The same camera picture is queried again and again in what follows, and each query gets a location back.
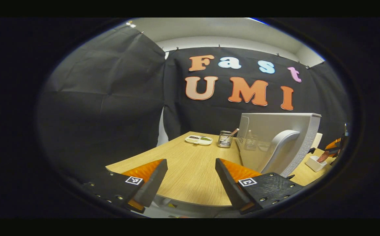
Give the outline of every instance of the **small white container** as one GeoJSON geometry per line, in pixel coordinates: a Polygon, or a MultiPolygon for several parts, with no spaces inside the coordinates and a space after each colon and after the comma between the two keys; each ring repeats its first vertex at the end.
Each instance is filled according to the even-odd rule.
{"type": "Polygon", "coordinates": [[[323,161],[319,163],[317,161],[318,159],[319,157],[317,156],[311,156],[305,164],[307,164],[307,166],[309,166],[313,171],[319,172],[327,164],[327,162],[323,161]]]}

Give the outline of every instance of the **orange letter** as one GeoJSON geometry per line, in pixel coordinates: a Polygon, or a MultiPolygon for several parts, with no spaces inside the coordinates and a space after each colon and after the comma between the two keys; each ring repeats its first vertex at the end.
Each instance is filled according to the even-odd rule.
{"type": "Polygon", "coordinates": [[[206,69],[206,67],[203,66],[203,64],[209,65],[209,63],[210,63],[209,59],[212,60],[214,58],[215,57],[212,56],[212,55],[191,57],[190,58],[190,60],[191,60],[191,68],[189,69],[189,71],[196,71],[196,70],[204,70],[204,69],[206,69]]]}
{"type": "Polygon", "coordinates": [[[193,99],[193,100],[206,100],[214,94],[215,90],[215,81],[218,80],[215,76],[206,76],[206,91],[204,93],[198,93],[196,91],[197,88],[197,82],[200,80],[200,77],[191,76],[185,78],[187,81],[186,84],[186,95],[187,97],[193,99]]]}
{"type": "Polygon", "coordinates": [[[285,110],[293,110],[294,107],[292,106],[292,93],[294,90],[286,86],[282,86],[280,88],[283,90],[283,103],[280,105],[280,107],[285,110]]]}
{"type": "Polygon", "coordinates": [[[262,80],[256,80],[254,84],[249,87],[244,78],[241,77],[231,77],[230,80],[233,82],[234,87],[232,88],[232,96],[228,98],[230,102],[239,103],[242,99],[239,97],[241,93],[244,101],[248,103],[251,98],[254,96],[254,99],[251,101],[255,105],[267,106],[266,101],[266,87],[268,83],[262,80]]]}

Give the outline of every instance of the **white ceiling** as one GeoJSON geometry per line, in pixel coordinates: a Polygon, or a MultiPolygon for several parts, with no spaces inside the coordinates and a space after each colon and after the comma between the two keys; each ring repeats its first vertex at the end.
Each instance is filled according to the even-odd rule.
{"type": "Polygon", "coordinates": [[[154,42],[194,36],[222,36],[265,43],[296,54],[302,43],[248,18],[135,18],[132,24],[154,42]]]}

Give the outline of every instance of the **wooden table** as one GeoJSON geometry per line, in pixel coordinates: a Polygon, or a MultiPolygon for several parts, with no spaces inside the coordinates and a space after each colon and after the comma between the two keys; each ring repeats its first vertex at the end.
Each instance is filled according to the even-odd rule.
{"type": "MultiPolygon", "coordinates": [[[[215,170],[216,158],[222,158],[241,164],[241,158],[233,140],[231,148],[218,147],[217,135],[189,132],[163,145],[143,152],[134,157],[106,166],[112,172],[123,173],[154,160],[166,159],[168,171],[158,190],[159,196],[176,201],[207,206],[231,206],[231,202],[223,188],[215,170]],[[190,135],[213,138],[208,146],[187,143],[184,139],[190,135]]],[[[320,156],[322,150],[317,149],[314,155],[320,156]]],[[[308,154],[295,169],[295,177],[291,180],[300,185],[307,185],[322,176],[328,169],[325,166],[319,172],[311,170],[305,162],[311,156],[308,154]]]]}

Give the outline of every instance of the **black fabric curtain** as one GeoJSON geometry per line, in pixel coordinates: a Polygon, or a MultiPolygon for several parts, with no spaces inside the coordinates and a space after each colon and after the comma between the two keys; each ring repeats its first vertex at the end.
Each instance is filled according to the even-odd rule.
{"type": "Polygon", "coordinates": [[[314,112],[322,115],[319,132],[323,133],[323,137],[319,148],[323,149],[341,136],[344,123],[348,121],[347,95],[326,63],[307,69],[300,63],[278,55],[248,49],[179,49],[169,52],[163,86],[163,121],[169,140],[188,131],[219,134],[221,130],[235,130],[243,112],[314,112]],[[204,56],[201,60],[206,60],[208,64],[199,63],[195,58],[198,56],[204,56]],[[190,83],[186,78],[193,76],[200,78],[196,88],[199,94],[207,91],[209,82],[204,79],[206,76],[217,77],[211,97],[197,100],[197,97],[191,96],[195,94],[191,89],[186,91],[190,83]],[[258,80],[263,84],[266,82],[267,104],[254,104],[258,93],[251,99],[250,93],[246,94],[246,99],[238,94],[237,97],[242,101],[237,102],[232,95],[235,82],[231,81],[231,77],[243,78],[239,81],[245,81],[249,87],[254,87],[258,80]],[[288,106],[284,109],[282,105],[282,87],[293,90],[292,95],[289,93],[292,96],[292,109],[288,109],[288,106]]]}
{"type": "Polygon", "coordinates": [[[49,158],[86,181],[106,165],[156,147],[165,52],[129,26],[66,57],[39,98],[37,124],[49,158]]]}

